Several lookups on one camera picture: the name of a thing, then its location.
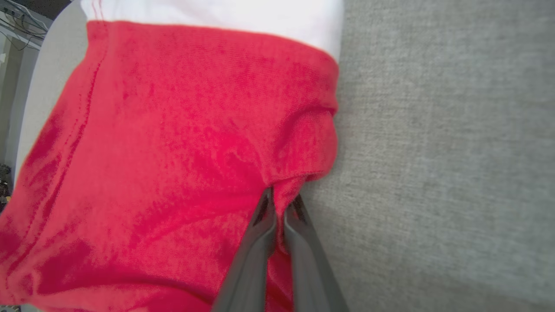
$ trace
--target red fabric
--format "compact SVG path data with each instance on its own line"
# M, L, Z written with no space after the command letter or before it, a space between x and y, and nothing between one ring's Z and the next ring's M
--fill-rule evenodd
M209 311L263 190L282 215L336 154L338 67L264 34L89 22L0 217L0 303ZM292 311L289 258L267 311Z

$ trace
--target gray upholstery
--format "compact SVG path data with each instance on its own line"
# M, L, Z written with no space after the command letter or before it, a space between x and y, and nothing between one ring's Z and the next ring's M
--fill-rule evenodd
M38 55L19 137L16 173L29 153L73 69L87 50L87 19L71 3L50 27Z
M339 154L302 192L352 311L554 311L555 2L345 11ZM85 45L73 3L39 56L20 155Z

